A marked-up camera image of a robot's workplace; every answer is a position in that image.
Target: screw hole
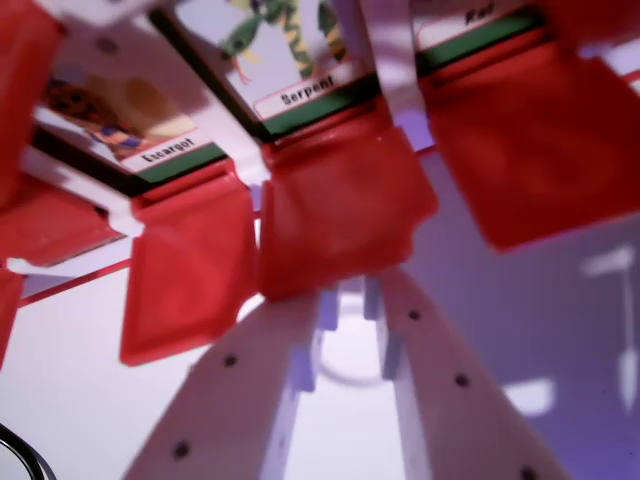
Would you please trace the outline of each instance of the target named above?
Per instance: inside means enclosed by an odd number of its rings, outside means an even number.
[[[100,37],[96,40],[96,48],[107,55],[115,55],[120,50],[116,42],[107,37]]]
[[[189,442],[186,440],[179,441],[173,449],[173,458],[176,460],[182,460],[184,457],[189,455],[190,449],[191,447],[189,446]]]
[[[456,384],[462,388],[466,388],[469,386],[469,377],[467,377],[464,373],[459,373],[456,375]]]
[[[225,367],[233,367],[236,363],[238,363],[238,357],[236,357],[233,353],[230,353],[229,355],[224,357]]]
[[[522,480],[537,480],[538,474],[535,472],[533,468],[529,466],[524,466],[520,470],[520,477],[522,478]]]

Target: green stripe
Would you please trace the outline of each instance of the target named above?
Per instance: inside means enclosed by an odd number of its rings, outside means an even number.
[[[349,85],[327,93],[264,122],[274,139],[311,125],[349,107],[371,100],[380,93],[378,77],[371,73]]]
[[[544,25],[542,13],[524,7],[459,37],[416,54],[418,76],[427,75],[485,48]]]

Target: escargot card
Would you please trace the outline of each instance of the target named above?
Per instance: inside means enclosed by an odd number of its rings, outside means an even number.
[[[114,168],[157,181],[224,156],[210,128],[224,129],[219,104],[139,15],[104,30],[71,26],[35,117]]]
[[[356,0],[187,0],[163,13],[227,90],[236,116],[270,135],[376,93]]]

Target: card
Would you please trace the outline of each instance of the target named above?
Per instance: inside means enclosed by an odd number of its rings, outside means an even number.
[[[220,102],[145,14],[107,29],[68,30],[37,124],[150,182],[225,156],[211,134]]]
[[[356,0],[187,0],[163,14],[165,35],[186,40],[216,94],[229,97],[236,117],[264,127],[263,140],[379,91]]]
[[[412,0],[418,75],[544,24],[525,0]]]

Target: white plastic rod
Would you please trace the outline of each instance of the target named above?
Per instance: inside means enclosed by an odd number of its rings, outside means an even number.
[[[129,237],[142,235],[144,224],[133,215],[131,199],[126,195],[34,147],[25,149],[20,169],[103,208],[109,214],[109,225],[116,232]]]
[[[360,0],[382,93],[414,148],[433,144],[418,87],[409,0]]]
[[[281,479],[335,292],[263,303],[192,368],[125,480]]]
[[[132,241],[130,237],[122,238],[51,267],[38,267],[22,258],[8,258],[7,269],[22,275],[82,277],[129,258],[131,256]]]
[[[419,286],[399,268],[377,278],[366,313],[394,381],[406,478],[568,480]]]

